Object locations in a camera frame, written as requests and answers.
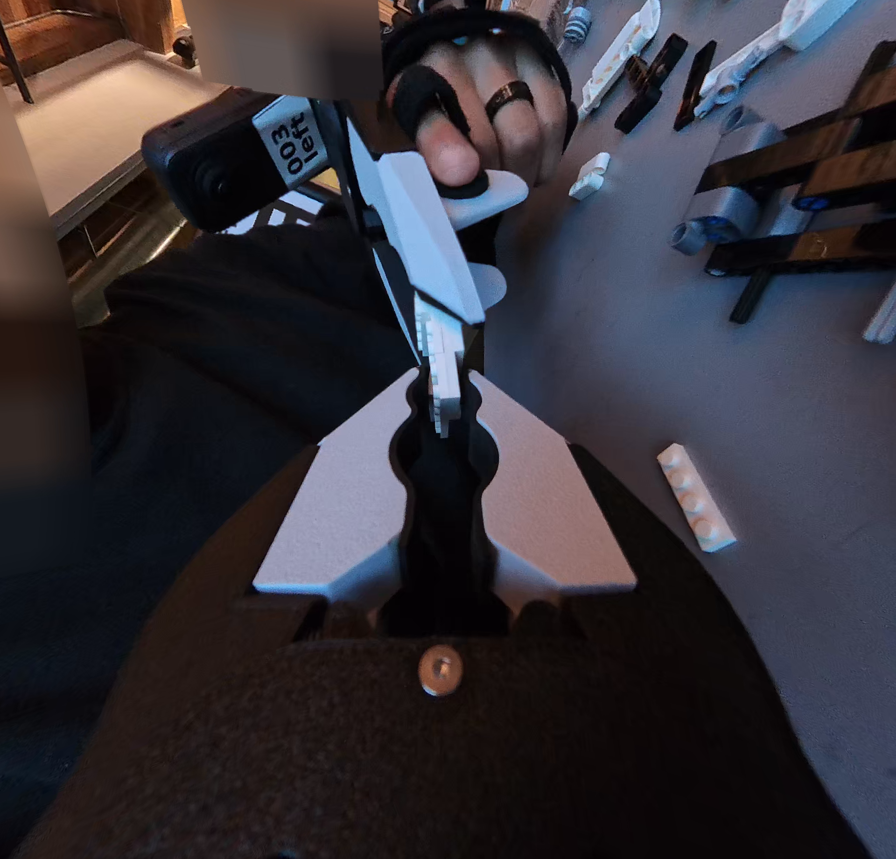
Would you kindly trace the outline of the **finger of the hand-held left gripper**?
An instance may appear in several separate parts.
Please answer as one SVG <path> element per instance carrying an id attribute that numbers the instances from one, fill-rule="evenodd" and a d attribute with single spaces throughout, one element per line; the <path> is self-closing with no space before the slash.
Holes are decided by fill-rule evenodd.
<path id="1" fill-rule="evenodd" d="M 422 298 L 467 325 L 485 310 L 442 200 L 420 154 L 389 153 L 376 162 L 376 210 Z"/>
<path id="2" fill-rule="evenodd" d="M 392 305 L 399 327 L 407 338 L 415 364 L 422 362 L 415 315 L 415 291 L 409 282 L 405 265 L 392 245 L 386 228 L 387 204 L 377 162 L 364 144 L 350 117 L 346 118 L 351 166 L 357 181 L 357 195 L 362 203 L 361 224 L 372 245 L 375 268 Z"/>

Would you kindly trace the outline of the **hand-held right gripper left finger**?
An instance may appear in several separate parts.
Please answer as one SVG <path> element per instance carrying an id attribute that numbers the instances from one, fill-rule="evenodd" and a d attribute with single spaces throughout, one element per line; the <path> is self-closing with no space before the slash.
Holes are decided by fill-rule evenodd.
<path id="1" fill-rule="evenodd" d="M 446 460 L 424 384 L 410 367 L 315 446 L 252 588 L 345 603 L 377 628 L 409 596 L 415 527 Z"/>

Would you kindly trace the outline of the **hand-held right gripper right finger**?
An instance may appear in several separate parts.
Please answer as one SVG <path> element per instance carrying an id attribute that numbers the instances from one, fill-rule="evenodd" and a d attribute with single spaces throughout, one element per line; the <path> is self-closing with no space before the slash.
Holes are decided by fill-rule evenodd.
<path id="1" fill-rule="evenodd" d="M 635 572 L 571 444 L 483 374 L 464 377 L 476 602 L 511 619 L 533 602 L 633 591 Z"/>

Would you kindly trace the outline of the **white lego plate assembly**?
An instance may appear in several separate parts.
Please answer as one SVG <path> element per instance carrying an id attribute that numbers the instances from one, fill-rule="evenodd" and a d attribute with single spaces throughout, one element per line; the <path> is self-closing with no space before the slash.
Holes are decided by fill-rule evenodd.
<path id="1" fill-rule="evenodd" d="M 442 439 L 462 416 L 461 374 L 465 354 L 462 322 L 413 294 L 417 343 L 429 370 L 432 421 Z"/>

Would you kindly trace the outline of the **white four-stud lego brick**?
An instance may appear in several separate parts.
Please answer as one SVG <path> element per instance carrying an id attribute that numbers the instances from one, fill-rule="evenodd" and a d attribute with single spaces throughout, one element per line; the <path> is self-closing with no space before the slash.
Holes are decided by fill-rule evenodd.
<path id="1" fill-rule="evenodd" d="M 700 550 L 712 553 L 736 544 L 731 527 L 686 448 L 672 443 L 657 455 L 657 462 Z"/>

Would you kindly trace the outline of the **small white lego piece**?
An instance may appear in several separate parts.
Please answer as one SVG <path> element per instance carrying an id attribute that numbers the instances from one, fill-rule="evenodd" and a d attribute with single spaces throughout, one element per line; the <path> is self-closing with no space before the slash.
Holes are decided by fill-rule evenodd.
<path id="1" fill-rule="evenodd" d="M 578 172 L 577 179 L 568 191 L 568 196 L 581 202 L 597 193 L 603 185 L 611 156 L 608 152 L 599 152 L 585 162 Z"/>

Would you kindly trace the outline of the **long white lego panel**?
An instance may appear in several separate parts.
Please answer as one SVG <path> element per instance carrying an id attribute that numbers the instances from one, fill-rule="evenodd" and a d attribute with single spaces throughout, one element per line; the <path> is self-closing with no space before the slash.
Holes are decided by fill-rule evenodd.
<path id="1" fill-rule="evenodd" d="M 627 21 L 609 48 L 594 65 L 581 92 L 578 120 L 581 122 L 600 105 L 614 86 L 627 62 L 638 56 L 655 37 L 661 20 L 659 0 L 647 0 Z"/>

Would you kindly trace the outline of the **black lego cross piece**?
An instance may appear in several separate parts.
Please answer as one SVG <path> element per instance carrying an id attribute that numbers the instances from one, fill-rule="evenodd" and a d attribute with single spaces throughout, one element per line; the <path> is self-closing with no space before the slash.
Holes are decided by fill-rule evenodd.
<path id="1" fill-rule="evenodd" d="M 646 63 L 641 56 L 632 56 L 626 61 L 623 71 L 633 88 L 634 97 L 616 118 L 616 130 L 628 135 L 650 114 L 661 100 L 664 82 L 687 47 L 688 42 L 683 37 L 672 33 L 652 63 Z"/>

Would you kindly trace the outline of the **black lego beam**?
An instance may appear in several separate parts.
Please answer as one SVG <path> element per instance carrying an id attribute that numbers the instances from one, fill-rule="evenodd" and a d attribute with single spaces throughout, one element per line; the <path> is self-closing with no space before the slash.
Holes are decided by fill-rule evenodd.
<path id="1" fill-rule="evenodd" d="M 684 93 L 674 122 L 674 131 L 679 133 L 694 122 L 696 107 L 700 104 L 700 89 L 707 74 L 712 69 L 712 61 L 717 48 L 715 40 L 709 41 L 695 54 L 687 77 Z"/>

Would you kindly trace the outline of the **lego truck model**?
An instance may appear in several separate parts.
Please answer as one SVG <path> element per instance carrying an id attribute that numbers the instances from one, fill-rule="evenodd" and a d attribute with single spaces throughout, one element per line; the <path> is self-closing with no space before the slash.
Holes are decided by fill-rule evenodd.
<path id="1" fill-rule="evenodd" d="M 880 42 L 842 105 L 788 129 L 744 105 L 727 115 L 670 244 L 745 279 L 733 325 L 777 277 L 894 271 L 894 53 Z"/>

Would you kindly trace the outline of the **white ribbed lego piece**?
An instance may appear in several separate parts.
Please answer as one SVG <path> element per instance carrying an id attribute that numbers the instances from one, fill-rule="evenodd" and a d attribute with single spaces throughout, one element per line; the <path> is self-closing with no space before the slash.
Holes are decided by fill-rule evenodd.
<path id="1" fill-rule="evenodd" d="M 895 338 L 895 282 L 868 323 L 862 338 L 869 343 L 887 345 Z"/>

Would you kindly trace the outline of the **large white lego panel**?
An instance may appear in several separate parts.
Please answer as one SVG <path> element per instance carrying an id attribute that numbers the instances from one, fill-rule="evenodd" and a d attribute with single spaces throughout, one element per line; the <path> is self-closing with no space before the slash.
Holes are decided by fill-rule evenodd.
<path id="1" fill-rule="evenodd" d="M 801 52 L 823 36 L 858 0 L 788 0 L 778 22 L 712 68 L 694 110 L 703 118 L 730 103 L 750 73 L 782 48 Z"/>

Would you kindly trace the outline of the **person's left hand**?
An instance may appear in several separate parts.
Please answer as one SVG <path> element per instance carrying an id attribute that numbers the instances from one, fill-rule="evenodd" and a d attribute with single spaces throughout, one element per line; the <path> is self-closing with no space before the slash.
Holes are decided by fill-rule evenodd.
<path id="1" fill-rule="evenodd" d="M 577 114 L 566 67 L 539 24 L 481 9 L 420 15 L 383 45 L 385 103 L 434 180 L 485 169 L 529 188 L 550 179 Z"/>

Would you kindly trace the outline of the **grey low bench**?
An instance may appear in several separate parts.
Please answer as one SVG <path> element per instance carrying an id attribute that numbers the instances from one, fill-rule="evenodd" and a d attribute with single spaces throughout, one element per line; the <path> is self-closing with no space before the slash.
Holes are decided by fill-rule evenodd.
<path id="1" fill-rule="evenodd" d="M 5 89 L 56 237 L 144 170 L 145 133 L 226 89 L 128 41 L 30 77 L 32 103 Z"/>

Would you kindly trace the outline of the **wooden cabinet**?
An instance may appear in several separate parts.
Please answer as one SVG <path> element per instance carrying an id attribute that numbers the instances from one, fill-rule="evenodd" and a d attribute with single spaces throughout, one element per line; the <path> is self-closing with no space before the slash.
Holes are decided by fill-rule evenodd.
<path id="1" fill-rule="evenodd" d="M 118 39 L 165 54 L 186 23 L 180 0 L 1 0 L 1 18 L 26 78 Z"/>

